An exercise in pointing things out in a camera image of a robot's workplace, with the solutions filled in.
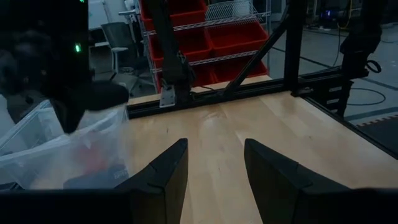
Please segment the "black aluminium table frame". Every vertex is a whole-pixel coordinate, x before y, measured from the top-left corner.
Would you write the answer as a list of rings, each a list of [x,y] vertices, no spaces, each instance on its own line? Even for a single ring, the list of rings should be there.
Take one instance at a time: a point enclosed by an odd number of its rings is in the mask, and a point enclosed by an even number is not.
[[[185,56],[177,50],[177,40],[169,17],[162,12],[160,2],[154,1],[150,9],[158,9],[159,15],[154,16],[155,32],[160,36],[162,49],[166,53],[162,73],[165,85],[173,85],[176,103],[168,108],[160,108],[159,100],[145,101],[127,106],[129,118],[140,118],[155,114],[213,105],[227,101],[240,100],[255,96],[288,91],[293,97],[301,97],[337,122],[352,130],[388,155],[391,152],[374,138],[343,119],[341,110],[347,105],[351,83],[340,82],[340,66],[331,67],[319,72],[299,74],[302,31],[306,18],[307,0],[287,0],[279,26],[271,36],[249,59],[249,62],[225,87],[207,89],[204,92],[193,92],[192,84],[196,75]],[[285,35],[284,76],[279,79],[259,81],[245,84],[251,70],[262,61],[278,39]]]

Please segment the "grey metal bracket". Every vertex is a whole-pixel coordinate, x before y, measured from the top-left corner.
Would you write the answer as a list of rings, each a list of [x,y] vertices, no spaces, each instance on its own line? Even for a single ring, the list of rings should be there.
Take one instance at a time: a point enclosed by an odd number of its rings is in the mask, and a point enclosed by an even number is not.
[[[173,85],[165,85],[161,88],[159,107],[168,108],[176,103],[175,89]]]

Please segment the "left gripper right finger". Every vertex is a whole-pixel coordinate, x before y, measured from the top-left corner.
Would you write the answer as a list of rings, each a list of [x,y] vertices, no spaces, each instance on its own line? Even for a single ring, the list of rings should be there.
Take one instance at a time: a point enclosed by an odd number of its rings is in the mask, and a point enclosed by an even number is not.
[[[244,161],[263,224],[398,224],[398,188],[351,189],[255,139]]]

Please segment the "red storage bin shelf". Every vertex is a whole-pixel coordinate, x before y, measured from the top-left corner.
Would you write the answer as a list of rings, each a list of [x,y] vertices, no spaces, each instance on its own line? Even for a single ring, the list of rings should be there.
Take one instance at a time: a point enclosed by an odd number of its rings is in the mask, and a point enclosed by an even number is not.
[[[166,15],[169,17],[170,23],[172,25],[169,8],[167,6],[167,0],[144,0],[144,3],[147,6],[147,8],[152,16],[152,20],[153,20],[153,17],[158,16],[159,12],[160,12],[158,9],[155,9],[155,10],[150,9],[150,6],[152,5],[152,3],[154,1],[160,2],[160,6],[162,6],[161,11],[166,13]],[[196,23],[196,24],[188,24],[188,25],[183,25],[183,26],[176,26],[176,27],[174,27],[172,25],[175,33],[176,33],[176,31],[180,31],[180,30],[198,29],[198,28],[204,28],[204,30],[207,32],[206,29],[209,27],[218,27],[218,26],[224,26],[224,25],[230,25],[230,24],[243,24],[243,23],[248,23],[248,22],[258,22],[263,27],[262,23],[264,20],[267,19],[268,15],[269,15],[268,12],[257,11],[251,0],[230,0],[230,1],[213,3],[213,4],[211,4],[209,2],[209,0],[204,0],[204,2],[207,6],[207,10],[206,10],[206,14],[205,14],[205,22],[200,22],[200,23]],[[144,35],[147,37],[148,45],[149,45],[149,37],[152,35],[157,36],[157,34],[155,32],[155,24],[154,24],[154,30],[146,30],[146,28],[144,26]],[[194,61],[194,62],[189,62],[189,61],[188,62],[190,63],[190,65],[192,67],[194,65],[211,65],[213,67],[214,64],[217,62],[224,62],[224,61],[235,59],[235,58],[248,57],[250,59],[256,53],[256,51],[257,50],[250,51],[250,52],[243,52],[240,54],[215,57],[213,55],[213,49],[212,49],[209,58],[204,59],[204,60]],[[163,85],[165,84],[164,75],[162,73],[164,59],[161,62],[156,62],[156,61],[152,60],[150,57],[150,62],[152,65],[152,71],[154,72],[154,75],[157,79],[157,87],[162,88]]]

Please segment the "blue lit device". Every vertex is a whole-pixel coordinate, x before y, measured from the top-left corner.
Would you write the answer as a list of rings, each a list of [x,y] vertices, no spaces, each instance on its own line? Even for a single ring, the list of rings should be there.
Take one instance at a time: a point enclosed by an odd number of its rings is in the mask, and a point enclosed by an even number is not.
[[[335,20],[335,16],[333,10],[331,9],[322,9],[320,11],[320,22],[333,22]]]

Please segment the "black floor mat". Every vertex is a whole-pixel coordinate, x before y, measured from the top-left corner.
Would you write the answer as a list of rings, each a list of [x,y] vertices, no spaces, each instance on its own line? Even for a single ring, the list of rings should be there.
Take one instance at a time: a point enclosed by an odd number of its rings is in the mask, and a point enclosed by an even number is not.
[[[398,159],[398,114],[356,125]]]

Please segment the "red packaged item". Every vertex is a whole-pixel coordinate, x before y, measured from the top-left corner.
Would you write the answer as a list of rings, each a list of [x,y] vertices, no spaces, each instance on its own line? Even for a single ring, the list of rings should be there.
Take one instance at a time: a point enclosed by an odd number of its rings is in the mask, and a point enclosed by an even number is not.
[[[95,147],[82,146],[77,149],[75,159],[78,161],[83,174],[91,174],[108,167],[103,153]]]

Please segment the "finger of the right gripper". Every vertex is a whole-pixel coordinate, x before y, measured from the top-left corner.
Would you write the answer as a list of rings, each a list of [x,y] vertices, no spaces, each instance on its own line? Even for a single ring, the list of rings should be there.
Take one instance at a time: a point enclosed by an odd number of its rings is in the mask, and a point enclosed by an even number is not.
[[[84,109],[74,101],[66,103],[52,100],[51,105],[65,134],[74,133],[85,113]]]

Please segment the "red storage bin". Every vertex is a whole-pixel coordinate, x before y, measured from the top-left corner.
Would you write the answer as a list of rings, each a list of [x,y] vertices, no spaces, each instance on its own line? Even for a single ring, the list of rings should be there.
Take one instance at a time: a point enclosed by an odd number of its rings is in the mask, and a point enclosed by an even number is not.
[[[196,75],[196,79],[193,82],[192,87],[205,86],[216,83],[216,75],[211,65],[194,65],[192,69]]]
[[[243,70],[249,58],[235,58],[224,62],[217,62],[213,66],[215,80],[218,83],[234,80]],[[267,67],[259,62],[249,73],[248,78],[268,75]]]
[[[209,27],[206,30],[215,57],[258,50],[269,38],[258,22]]]
[[[210,46],[210,38],[204,28],[176,31],[175,37],[179,49],[189,62],[204,60],[210,57],[212,47]],[[152,60],[161,62],[164,59],[160,40],[156,35],[149,37],[149,50]]]
[[[167,6],[174,27],[205,22],[207,6],[204,0],[167,0]],[[152,16],[144,0],[140,0],[140,7],[146,30],[154,30]]]

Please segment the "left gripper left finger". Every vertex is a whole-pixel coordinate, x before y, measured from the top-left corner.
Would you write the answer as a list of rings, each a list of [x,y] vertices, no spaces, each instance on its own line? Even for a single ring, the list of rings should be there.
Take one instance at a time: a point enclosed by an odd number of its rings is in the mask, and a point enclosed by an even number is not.
[[[0,224],[179,224],[187,180],[181,138],[111,189],[0,191]]]

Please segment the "dark grey chair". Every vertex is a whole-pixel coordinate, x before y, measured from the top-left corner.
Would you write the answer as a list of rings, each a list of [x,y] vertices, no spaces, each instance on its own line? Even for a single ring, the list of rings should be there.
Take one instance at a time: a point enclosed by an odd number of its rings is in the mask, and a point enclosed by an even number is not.
[[[139,71],[149,67],[147,59],[139,56],[127,24],[111,22],[102,24],[101,28],[111,49],[114,73],[119,73],[123,68]]]

